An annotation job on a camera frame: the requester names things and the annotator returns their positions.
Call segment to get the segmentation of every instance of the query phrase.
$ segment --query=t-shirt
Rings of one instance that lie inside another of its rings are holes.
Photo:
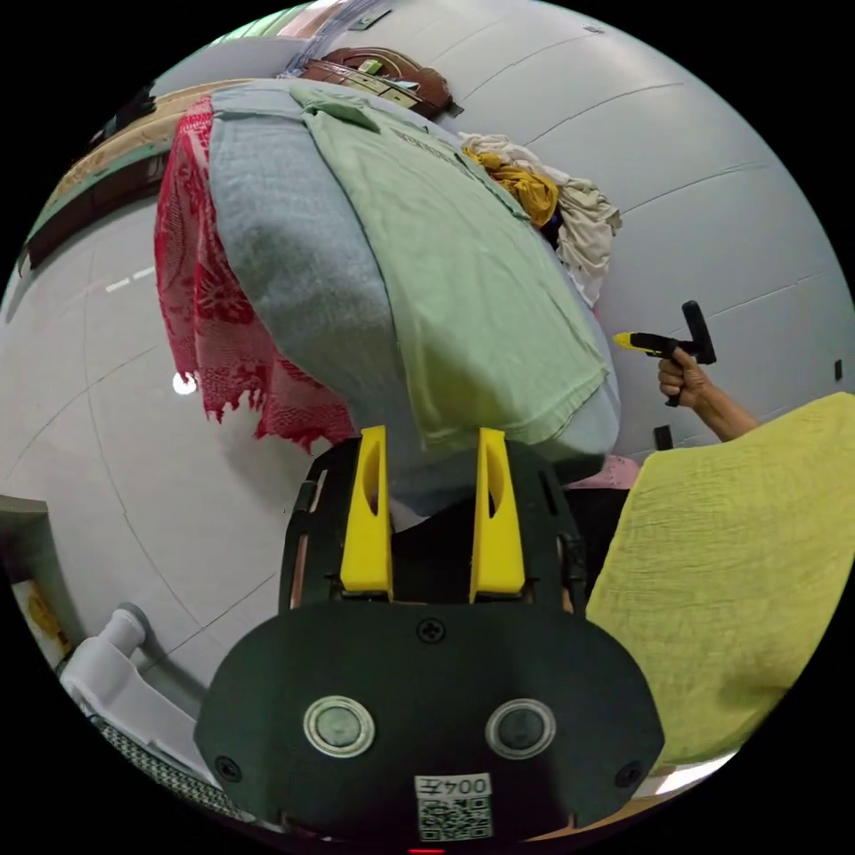
[[[356,96],[290,94],[377,258],[424,447],[465,451],[483,427],[557,436],[608,368],[525,211],[424,128]]]

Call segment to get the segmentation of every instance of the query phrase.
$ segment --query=screw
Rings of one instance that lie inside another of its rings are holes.
[[[638,761],[627,763],[616,775],[615,786],[627,787],[638,784],[641,778],[641,764]]]
[[[225,778],[231,784],[238,784],[243,778],[240,766],[231,757],[217,757],[214,760],[214,769],[221,778]]]
[[[445,638],[445,626],[432,617],[426,617],[423,621],[419,621],[419,625],[416,627],[416,635],[425,644],[438,644]]]

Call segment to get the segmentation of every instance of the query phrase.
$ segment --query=towel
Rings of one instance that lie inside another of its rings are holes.
[[[736,750],[793,686],[855,558],[855,395],[649,457],[588,617],[647,676],[660,762]]]
[[[475,155],[495,155],[502,163],[541,175],[558,187],[558,257],[573,276],[576,288],[589,306],[599,299],[608,274],[612,239],[621,228],[620,211],[584,178],[545,166],[538,157],[504,134],[459,134],[464,149]]]

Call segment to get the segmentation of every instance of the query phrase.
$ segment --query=wooden furniture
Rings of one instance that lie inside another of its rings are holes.
[[[359,70],[372,61],[379,63],[374,73]],[[434,119],[452,106],[452,94],[438,71],[385,47],[340,48],[321,60],[310,60],[300,77],[377,95],[426,119]],[[399,86],[400,82],[416,86],[407,88]]]

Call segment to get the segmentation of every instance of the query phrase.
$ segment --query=pile of clothes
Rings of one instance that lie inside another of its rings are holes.
[[[460,134],[464,152],[520,203],[593,307],[608,274],[621,212],[584,178],[541,163],[503,134]]]

